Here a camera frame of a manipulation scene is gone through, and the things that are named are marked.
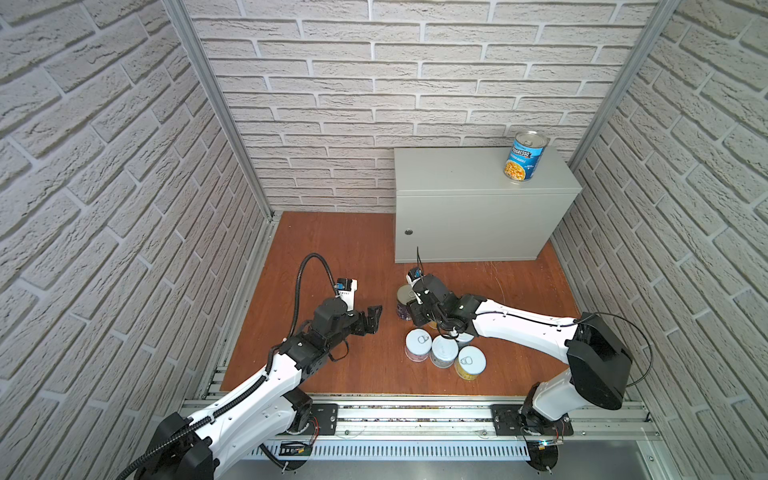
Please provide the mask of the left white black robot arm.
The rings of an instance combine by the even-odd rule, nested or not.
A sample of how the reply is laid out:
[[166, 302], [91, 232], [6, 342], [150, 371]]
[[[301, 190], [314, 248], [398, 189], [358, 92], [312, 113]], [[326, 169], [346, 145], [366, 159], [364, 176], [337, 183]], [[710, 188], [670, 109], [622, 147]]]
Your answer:
[[348, 336], [376, 333], [381, 314], [379, 305], [359, 311], [341, 297], [325, 300], [240, 386], [187, 417], [166, 417], [120, 478], [218, 479], [272, 437], [303, 431], [312, 400], [301, 384], [333, 360]]

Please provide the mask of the blue label soup can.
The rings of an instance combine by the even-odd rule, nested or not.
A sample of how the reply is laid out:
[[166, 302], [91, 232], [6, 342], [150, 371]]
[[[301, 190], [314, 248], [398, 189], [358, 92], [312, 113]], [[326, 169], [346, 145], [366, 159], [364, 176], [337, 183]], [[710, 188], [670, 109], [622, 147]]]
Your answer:
[[504, 174], [518, 182], [530, 180], [549, 142], [546, 135], [537, 131], [517, 132], [504, 165]]

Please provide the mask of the dark purple label can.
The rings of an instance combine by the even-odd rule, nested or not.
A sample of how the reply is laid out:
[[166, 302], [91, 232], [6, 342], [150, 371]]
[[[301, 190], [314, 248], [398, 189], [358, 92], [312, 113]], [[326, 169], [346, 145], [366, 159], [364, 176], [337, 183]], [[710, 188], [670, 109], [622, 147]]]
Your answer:
[[408, 284], [403, 285], [398, 289], [396, 313], [401, 320], [404, 320], [404, 321], [412, 320], [410, 305], [415, 301], [416, 301], [416, 295]]

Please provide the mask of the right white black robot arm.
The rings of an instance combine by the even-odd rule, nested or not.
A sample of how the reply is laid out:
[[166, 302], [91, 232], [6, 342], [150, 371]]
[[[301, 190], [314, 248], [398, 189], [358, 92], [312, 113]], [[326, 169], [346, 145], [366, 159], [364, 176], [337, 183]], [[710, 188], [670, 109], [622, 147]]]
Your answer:
[[622, 408], [633, 358], [600, 313], [553, 317], [502, 305], [483, 296], [450, 291], [432, 274], [414, 267], [407, 282], [415, 294], [408, 305], [416, 326], [434, 322], [451, 339], [462, 333], [505, 340], [547, 354], [567, 369], [529, 391], [519, 416], [528, 425], [549, 427], [571, 411], [593, 405]]

